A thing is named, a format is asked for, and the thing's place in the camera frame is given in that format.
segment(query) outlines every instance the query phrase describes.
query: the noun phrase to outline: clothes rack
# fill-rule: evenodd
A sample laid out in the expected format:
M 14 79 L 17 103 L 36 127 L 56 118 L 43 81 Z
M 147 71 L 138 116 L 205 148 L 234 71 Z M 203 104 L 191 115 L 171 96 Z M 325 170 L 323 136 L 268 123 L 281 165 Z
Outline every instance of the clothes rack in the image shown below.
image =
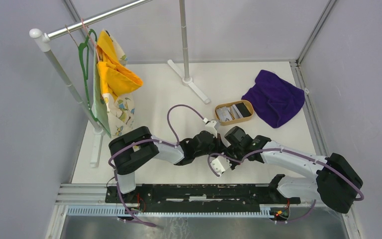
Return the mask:
M 117 6 L 115 8 L 109 9 L 107 11 L 104 11 L 94 16 L 91 16 L 89 18 L 86 18 L 84 19 L 83 22 L 79 21 L 49 33 L 43 33 L 41 30 L 37 28 L 30 30 L 30 33 L 29 33 L 30 37 L 34 39 L 36 44 L 39 46 L 40 50 L 45 53 L 46 57 L 49 59 L 49 61 L 51 62 L 55 70 L 58 72 L 58 75 L 64 81 L 71 95 L 74 97 L 76 102 L 80 104 L 88 120 L 94 127 L 95 138 L 94 138 L 93 150 L 92 150 L 91 161 L 90 161 L 91 167 L 98 167 L 102 139 L 103 139 L 103 135 L 105 134 L 103 127 L 94 120 L 92 114 L 90 113 L 89 106 L 86 104 L 85 101 L 83 101 L 77 89 L 72 84 L 72 81 L 68 77 L 67 73 L 62 68 L 56 56 L 53 54 L 50 48 L 49 42 L 60 36 L 66 35 L 69 32 L 73 32 L 73 31 L 81 29 L 83 27 L 83 24 L 84 26 L 89 26 L 103 19 L 109 18 L 111 16 L 115 16 L 121 12 L 127 11 L 129 9 L 148 3 L 150 1 L 152 0 L 136 0 L 130 3 L 127 3 L 125 5 Z M 210 103 L 210 99 L 194 84 L 192 77 L 190 77 L 187 24 L 186 24 L 186 16 L 185 16 L 185 0 L 179 0 L 179 5 L 180 5 L 180 14 L 181 14 L 181 33 L 182 33 L 182 45 L 183 45 L 183 57 L 184 57 L 184 71 L 182 71 L 172 60 L 168 60 L 168 64 L 182 79 L 183 85 L 190 87 L 205 104 L 208 104 Z

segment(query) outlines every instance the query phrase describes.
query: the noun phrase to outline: white end cap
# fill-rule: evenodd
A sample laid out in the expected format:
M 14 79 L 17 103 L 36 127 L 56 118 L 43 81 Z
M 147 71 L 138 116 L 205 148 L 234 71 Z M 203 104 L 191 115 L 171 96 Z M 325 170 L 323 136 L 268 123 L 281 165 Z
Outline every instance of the white end cap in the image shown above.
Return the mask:
M 37 28 L 30 30 L 30 37 L 34 39 L 40 50 L 43 52 L 50 51 L 49 39 L 43 35 L 43 32 Z

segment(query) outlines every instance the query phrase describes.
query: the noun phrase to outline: metal floor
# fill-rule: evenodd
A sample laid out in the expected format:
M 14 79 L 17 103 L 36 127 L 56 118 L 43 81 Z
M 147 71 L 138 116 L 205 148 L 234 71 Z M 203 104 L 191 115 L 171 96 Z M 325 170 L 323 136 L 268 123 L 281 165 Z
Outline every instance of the metal floor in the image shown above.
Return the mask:
M 291 218 L 307 208 L 292 208 Z M 348 239 L 343 218 L 327 208 L 294 223 L 265 218 L 141 218 L 157 228 L 124 224 L 112 217 L 67 216 L 62 239 Z

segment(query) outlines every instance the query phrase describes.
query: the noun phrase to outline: metal rail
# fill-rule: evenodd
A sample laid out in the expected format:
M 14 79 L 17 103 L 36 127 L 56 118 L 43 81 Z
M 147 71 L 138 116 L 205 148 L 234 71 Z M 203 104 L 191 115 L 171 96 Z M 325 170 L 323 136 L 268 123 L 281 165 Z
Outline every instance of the metal rail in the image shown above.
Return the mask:
M 110 9 L 110 10 L 101 12 L 97 15 L 94 15 L 94 16 L 91 16 L 87 19 L 84 19 L 84 25 L 85 26 L 91 25 L 93 23 L 99 22 L 103 19 L 117 15 L 123 11 L 127 11 L 133 7 L 140 6 L 141 4 L 144 4 L 144 3 L 147 3 L 150 1 L 151 0 L 137 0 L 137 1 L 133 1 L 133 2 L 127 3 L 125 5 L 122 5 L 122 6 L 117 6 L 115 8 Z M 63 28 L 55 30 L 53 32 L 50 32 L 47 34 L 45 33 L 45 35 L 47 35 L 47 38 L 49 40 L 53 40 L 55 38 L 58 38 L 58 37 L 63 36 L 65 34 L 68 34 L 68 31 L 73 32 L 73 31 L 76 31 L 82 27 L 83 27 L 83 24 L 81 23 L 81 21 L 79 21 L 79 22 L 76 22 L 72 25 L 69 25 L 68 28 L 63 27 Z

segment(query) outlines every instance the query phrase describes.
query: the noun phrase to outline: black bracket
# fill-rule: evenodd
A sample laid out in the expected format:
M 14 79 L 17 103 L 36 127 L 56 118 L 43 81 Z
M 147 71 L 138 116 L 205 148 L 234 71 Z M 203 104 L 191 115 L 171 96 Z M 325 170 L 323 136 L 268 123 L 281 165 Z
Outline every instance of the black bracket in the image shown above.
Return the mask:
M 357 188 L 361 189 L 363 181 L 342 155 L 332 153 L 326 159 L 329 166 L 343 174 Z M 354 203 L 357 192 L 342 178 L 327 168 L 317 171 L 317 174 L 317 191 L 324 204 L 337 212 L 348 213 Z
M 114 155 L 126 146 L 144 139 L 150 139 L 151 136 L 149 128 L 139 127 L 112 140 L 109 143 L 110 154 Z M 140 149 L 137 151 L 130 148 L 113 159 L 118 174 L 126 175 L 134 172 L 159 153 L 153 142 L 143 143 L 139 147 Z
M 125 203 L 146 204 L 146 212 L 211 213 L 211 212 L 259 212 L 260 204 L 286 204 L 287 198 L 265 184 L 238 185 L 137 185 L 124 196 Z M 195 198 L 206 198 L 198 201 Z M 291 204 L 300 204 L 299 198 L 290 198 Z M 120 203 L 115 186 L 107 188 L 106 203 Z

